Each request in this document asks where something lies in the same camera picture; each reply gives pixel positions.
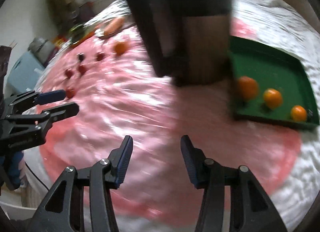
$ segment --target black cable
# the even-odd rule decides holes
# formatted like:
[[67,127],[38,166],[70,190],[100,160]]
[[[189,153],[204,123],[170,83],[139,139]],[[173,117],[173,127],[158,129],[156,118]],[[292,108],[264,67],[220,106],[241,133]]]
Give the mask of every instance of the black cable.
[[27,165],[26,163],[26,167],[29,169],[29,171],[33,174],[33,176],[36,177],[36,179],[43,185],[43,187],[45,187],[47,189],[47,191],[49,191],[49,188],[38,178],[37,175],[35,175],[35,173],[30,169],[30,167]]

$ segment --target pink plastic sheet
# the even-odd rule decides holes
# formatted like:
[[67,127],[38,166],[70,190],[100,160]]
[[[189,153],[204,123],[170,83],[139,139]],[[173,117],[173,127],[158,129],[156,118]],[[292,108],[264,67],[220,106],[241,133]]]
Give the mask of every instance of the pink plastic sheet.
[[[130,50],[117,57],[115,39],[130,38]],[[106,57],[96,61],[96,52]],[[84,53],[88,71],[76,71]],[[64,76],[66,68],[75,74]],[[145,217],[173,226],[196,222],[203,191],[189,182],[180,152],[188,134],[204,153],[230,167],[249,166],[267,193],[290,173],[300,151],[297,131],[254,122],[235,122],[229,115],[228,80],[208,86],[177,88],[157,78],[135,27],[103,42],[92,37],[59,58],[42,91],[77,90],[76,117],[55,123],[40,147],[44,166],[55,181],[68,165],[93,165],[131,135],[134,149],[124,183],[112,191],[116,213]],[[66,103],[69,100],[54,103]],[[53,104],[38,107],[42,110]]]

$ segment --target white wall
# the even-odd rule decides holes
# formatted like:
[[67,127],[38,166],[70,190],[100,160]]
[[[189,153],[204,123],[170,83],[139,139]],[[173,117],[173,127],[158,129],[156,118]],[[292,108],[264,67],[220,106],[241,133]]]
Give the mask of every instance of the white wall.
[[[45,0],[6,0],[0,8],[0,33],[0,45],[17,43],[10,56],[9,73],[35,37],[52,39],[57,30],[49,17]],[[5,95],[10,94],[5,88]]]

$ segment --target green tray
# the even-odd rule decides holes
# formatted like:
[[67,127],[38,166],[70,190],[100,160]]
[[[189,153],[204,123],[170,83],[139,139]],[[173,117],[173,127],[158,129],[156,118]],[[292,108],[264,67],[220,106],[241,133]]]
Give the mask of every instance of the green tray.
[[[297,129],[313,129],[319,125],[319,115],[313,91],[301,62],[275,48],[262,43],[231,37],[230,58],[233,77],[248,76],[259,84],[259,95],[244,103],[238,96],[233,98],[233,113],[236,119],[248,119],[283,125]],[[281,92],[282,106],[270,110],[264,105],[263,92],[274,88]],[[312,111],[307,122],[294,122],[291,108],[300,105]]]

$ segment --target blue glove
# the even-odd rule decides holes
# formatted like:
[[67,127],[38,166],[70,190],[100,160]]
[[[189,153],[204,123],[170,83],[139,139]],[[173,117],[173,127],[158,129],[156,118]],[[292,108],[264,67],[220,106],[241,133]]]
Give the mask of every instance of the blue glove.
[[[11,164],[9,166],[7,175],[11,181],[12,184],[14,185],[19,185],[21,183],[20,175],[21,175],[21,170],[23,167],[23,152],[17,152],[13,155],[11,159]],[[0,157],[0,165],[3,165],[5,160],[5,156]]]

